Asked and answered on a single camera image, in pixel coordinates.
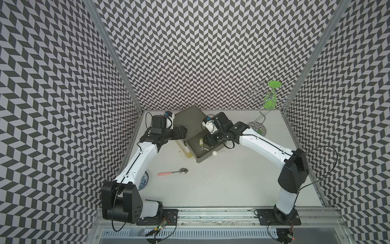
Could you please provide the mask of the grey top drawer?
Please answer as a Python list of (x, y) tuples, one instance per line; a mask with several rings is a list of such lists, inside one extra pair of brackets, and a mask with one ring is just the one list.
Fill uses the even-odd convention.
[(185, 140), (185, 144), (188, 147), (189, 151), (193, 154), (197, 163), (201, 163), (209, 157), (213, 156), (214, 151), (219, 151), (224, 148), (222, 143), (217, 144), (216, 147), (209, 147), (204, 144), (204, 146), (199, 145), (201, 138), (204, 138), (205, 133), (199, 133), (191, 137), (190, 139)]

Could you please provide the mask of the pink handled metal spoon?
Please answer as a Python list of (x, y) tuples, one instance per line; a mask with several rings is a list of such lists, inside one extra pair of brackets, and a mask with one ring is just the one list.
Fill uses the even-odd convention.
[(170, 172), (160, 172), (158, 173), (157, 175), (158, 176), (165, 176), (165, 175), (171, 175), (171, 174), (175, 174), (175, 173), (179, 173), (179, 174), (187, 174), (188, 173), (188, 169), (187, 168), (181, 168), (177, 171), (170, 171)]

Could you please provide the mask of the chrome spiral mug tree stand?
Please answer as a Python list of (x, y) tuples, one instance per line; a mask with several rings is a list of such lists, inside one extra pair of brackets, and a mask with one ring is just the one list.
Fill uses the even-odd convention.
[(266, 93), (261, 93), (263, 84), (259, 82), (256, 83), (255, 87), (252, 88), (252, 90), (249, 92), (249, 96), (251, 98), (257, 99), (260, 104), (260, 116), (254, 121), (249, 122), (248, 125), (262, 136), (265, 136), (267, 133), (267, 129), (265, 127), (267, 114), (269, 114), (272, 110), (275, 110), (278, 105), (280, 105), (281, 109), (288, 108), (287, 102), (292, 97), (291, 93), (285, 96), (280, 96), (278, 94), (278, 91), (282, 87), (282, 83), (280, 81), (271, 80), (267, 82), (266, 85), (268, 88)]

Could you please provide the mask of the grey drawer cabinet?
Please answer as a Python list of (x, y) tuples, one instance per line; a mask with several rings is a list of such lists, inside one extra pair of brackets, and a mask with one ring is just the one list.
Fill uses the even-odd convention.
[[(199, 133), (208, 132), (202, 127), (202, 121), (205, 117), (205, 113), (202, 112), (196, 105), (193, 105), (185, 110), (182, 110), (175, 114), (174, 126), (184, 126), (187, 128), (186, 139), (198, 135)], [(185, 140), (176, 141), (182, 153), (187, 158), (194, 157), (193, 154), (189, 151), (188, 147), (185, 144)]]

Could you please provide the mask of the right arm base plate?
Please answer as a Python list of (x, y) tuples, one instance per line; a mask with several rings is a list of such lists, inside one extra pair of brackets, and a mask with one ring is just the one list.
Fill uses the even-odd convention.
[(254, 211), (255, 215), (258, 217), (261, 226), (268, 225), (294, 225), (301, 226), (302, 222), (300, 216), (298, 215), (298, 211), (293, 208), (289, 214), (284, 214), (279, 209), (268, 209), (268, 208), (260, 208)]

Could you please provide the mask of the blue patterned white plate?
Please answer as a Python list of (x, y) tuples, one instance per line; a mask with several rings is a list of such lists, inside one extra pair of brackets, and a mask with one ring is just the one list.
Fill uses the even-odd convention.
[(144, 172), (144, 174), (140, 180), (138, 190), (144, 189), (147, 186), (148, 182), (149, 182), (149, 174), (148, 174), (148, 172)]

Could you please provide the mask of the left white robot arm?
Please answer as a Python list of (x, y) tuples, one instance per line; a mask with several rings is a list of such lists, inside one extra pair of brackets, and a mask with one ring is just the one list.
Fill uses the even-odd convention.
[(102, 215), (105, 220), (136, 224), (140, 219), (162, 219), (162, 203), (143, 200), (139, 185), (161, 147), (170, 140), (185, 138), (187, 129), (184, 126), (174, 126), (174, 117), (170, 111), (166, 111), (164, 115), (152, 116), (151, 126), (137, 143), (135, 155), (113, 181), (103, 184)]

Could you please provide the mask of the aluminium front rail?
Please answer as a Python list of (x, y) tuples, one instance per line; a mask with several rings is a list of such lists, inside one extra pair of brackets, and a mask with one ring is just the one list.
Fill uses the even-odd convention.
[[(268, 207), (176, 207), (178, 227), (266, 227), (275, 222), (273, 208)], [(295, 228), (345, 228), (340, 212), (334, 207), (296, 207)]]

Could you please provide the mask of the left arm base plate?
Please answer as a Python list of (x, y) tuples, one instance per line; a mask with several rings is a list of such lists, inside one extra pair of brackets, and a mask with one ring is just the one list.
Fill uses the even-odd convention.
[(139, 219), (136, 223), (137, 226), (158, 226), (163, 222), (167, 221), (167, 226), (175, 226), (177, 224), (178, 209), (163, 209), (159, 211), (155, 217), (144, 217)]

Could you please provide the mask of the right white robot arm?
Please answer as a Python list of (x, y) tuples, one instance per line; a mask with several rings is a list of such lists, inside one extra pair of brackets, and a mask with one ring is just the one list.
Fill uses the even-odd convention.
[(289, 149), (278, 145), (243, 122), (233, 124), (223, 112), (213, 117), (205, 116), (201, 127), (208, 131), (203, 137), (208, 147), (229, 141), (233, 143), (231, 148), (240, 144), (259, 153), (280, 169), (280, 191), (273, 208), (272, 222), (280, 225), (292, 222), (297, 216), (296, 200), (309, 175), (306, 153), (299, 148)]

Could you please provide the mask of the keys with yellow tag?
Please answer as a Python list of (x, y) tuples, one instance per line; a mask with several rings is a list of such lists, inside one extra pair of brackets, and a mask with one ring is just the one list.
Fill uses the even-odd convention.
[(209, 151), (209, 149), (205, 147), (203, 138), (200, 138), (200, 139), (199, 139), (199, 146), (201, 147), (201, 150)]

